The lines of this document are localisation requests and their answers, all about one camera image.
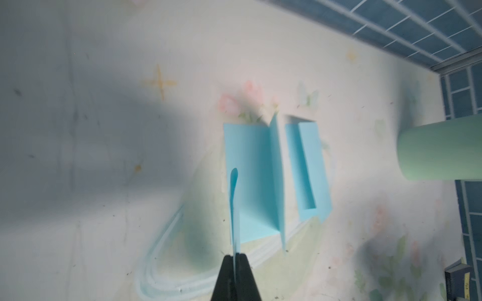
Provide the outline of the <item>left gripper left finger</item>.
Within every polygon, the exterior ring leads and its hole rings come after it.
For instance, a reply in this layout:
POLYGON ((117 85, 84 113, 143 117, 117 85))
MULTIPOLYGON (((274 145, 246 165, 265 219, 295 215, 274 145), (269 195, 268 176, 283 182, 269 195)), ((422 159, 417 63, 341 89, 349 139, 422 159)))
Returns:
POLYGON ((211 301, 235 300, 235 271, 233 257, 226 255, 223 258, 217 281, 211 296, 211 301))

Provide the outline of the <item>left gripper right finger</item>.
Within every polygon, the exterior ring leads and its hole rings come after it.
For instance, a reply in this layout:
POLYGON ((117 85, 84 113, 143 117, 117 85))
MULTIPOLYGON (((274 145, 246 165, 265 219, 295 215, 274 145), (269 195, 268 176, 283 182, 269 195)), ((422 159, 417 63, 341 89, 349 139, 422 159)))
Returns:
POLYGON ((235 290, 237 300, 262 300, 247 255, 243 253, 235 255, 235 290))

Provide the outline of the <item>light blue paper front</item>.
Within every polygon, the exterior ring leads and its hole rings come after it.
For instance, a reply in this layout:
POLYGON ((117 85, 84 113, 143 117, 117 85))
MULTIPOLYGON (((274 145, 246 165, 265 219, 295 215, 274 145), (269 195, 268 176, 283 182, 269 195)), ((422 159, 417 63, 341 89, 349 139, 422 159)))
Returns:
POLYGON ((238 169, 232 169, 230 173, 230 228, 232 237, 232 248, 233 248, 233 277, 234 281, 237 282, 238 276, 238 254, 240 253, 240 214, 238 210, 238 203, 235 196, 235 191, 238 181, 238 169))

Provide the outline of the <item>light blue square paper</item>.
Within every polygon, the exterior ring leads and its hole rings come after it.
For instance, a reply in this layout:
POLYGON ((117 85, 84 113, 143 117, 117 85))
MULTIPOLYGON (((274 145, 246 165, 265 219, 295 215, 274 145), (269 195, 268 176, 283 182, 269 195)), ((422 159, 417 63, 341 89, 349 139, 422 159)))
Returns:
POLYGON ((286 244, 284 175, 277 116, 269 125, 225 124, 225 162, 238 169, 235 196, 240 214, 240 245, 279 234, 286 244))

